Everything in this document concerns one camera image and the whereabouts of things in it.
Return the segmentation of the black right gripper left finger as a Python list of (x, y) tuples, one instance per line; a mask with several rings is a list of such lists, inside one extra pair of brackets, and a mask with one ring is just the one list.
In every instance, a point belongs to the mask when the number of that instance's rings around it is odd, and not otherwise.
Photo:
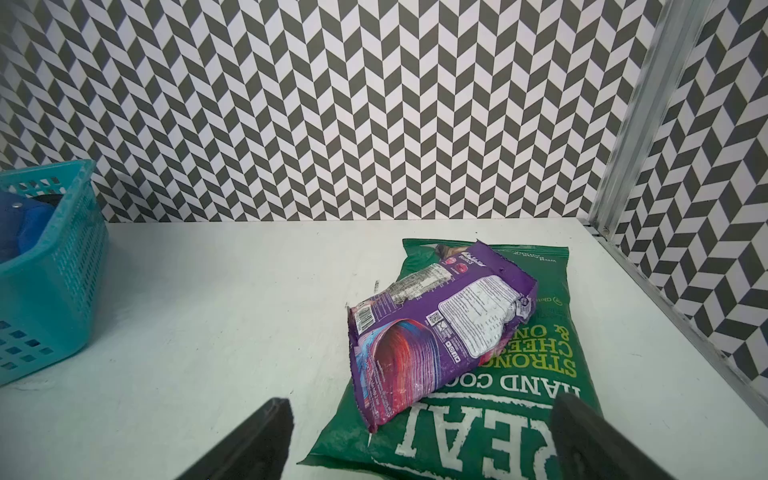
[(290, 401), (271, 398), (178, 479), (280, 479), (293, 428)]

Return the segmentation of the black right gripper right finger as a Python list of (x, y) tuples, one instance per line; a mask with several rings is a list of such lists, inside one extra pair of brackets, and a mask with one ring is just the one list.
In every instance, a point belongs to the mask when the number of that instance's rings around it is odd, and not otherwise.
[(556, 397), (550, 432), (564, 479), (673, 479), (573, 394)]

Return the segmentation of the blue baseball cap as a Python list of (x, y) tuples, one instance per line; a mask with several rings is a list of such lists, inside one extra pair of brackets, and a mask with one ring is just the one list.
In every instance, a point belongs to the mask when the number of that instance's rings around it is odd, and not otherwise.
[(55, 207), (35, 199), (1, 192), (1, 262), (31, 250), (53, 216)]

